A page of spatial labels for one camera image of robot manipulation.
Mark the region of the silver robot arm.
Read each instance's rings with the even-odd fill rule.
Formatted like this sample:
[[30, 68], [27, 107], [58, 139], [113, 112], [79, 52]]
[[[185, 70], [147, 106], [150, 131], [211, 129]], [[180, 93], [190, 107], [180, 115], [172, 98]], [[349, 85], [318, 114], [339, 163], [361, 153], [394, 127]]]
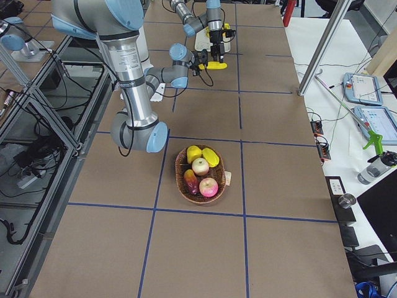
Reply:
[[180, 17], [184, 32], [187, 37], [193, 37], [198, 32], [208, 27], [210, 52], [214, 61], [223, 63], [225, 46], [223, 41], [223, 22], [221, 18], [221, 2], [207, 0], [205, 3], [206, 11], [199, 16], [195, 16], [187, 7], [188, 1], [172, 0], [169, 1], [171, 9]]
[[143, 26], [140, 1], [53, 1], [53, 26], [73, 37], [104, 44], [102, 55], [120, 84], [125, 103], [117, 113], [111, 136], [119, 148], [157, 153], [167, 140], [168, 128], [152, 110], [150, 99], [161, 83], [186, 88], [188, 71], [208, 64], [208, 53], [190, 51], [175, 43], [169, 50], [172, 65], [147, 68], [141, 64], [137, 40]]

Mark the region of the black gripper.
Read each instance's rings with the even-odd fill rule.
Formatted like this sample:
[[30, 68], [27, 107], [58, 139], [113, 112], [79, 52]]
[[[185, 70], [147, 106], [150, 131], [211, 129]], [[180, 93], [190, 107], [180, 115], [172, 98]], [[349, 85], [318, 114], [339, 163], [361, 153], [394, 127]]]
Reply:
[[192, 71], [192, 76], [198, 76], [200, 75], [200, 64], [207, 64], [208, 63], [208, 52], [206, 49], [203, 49], [199, 52], [199, 55], [197, 52], [192, 53], [192, 57], [190, 59], [190, 70]]
[[211, 45], [211, 56], [213, 61], [223, 61], [225, 55], [225, 44], [223, 43], [223, 32], [221, 29], [209, 30]]

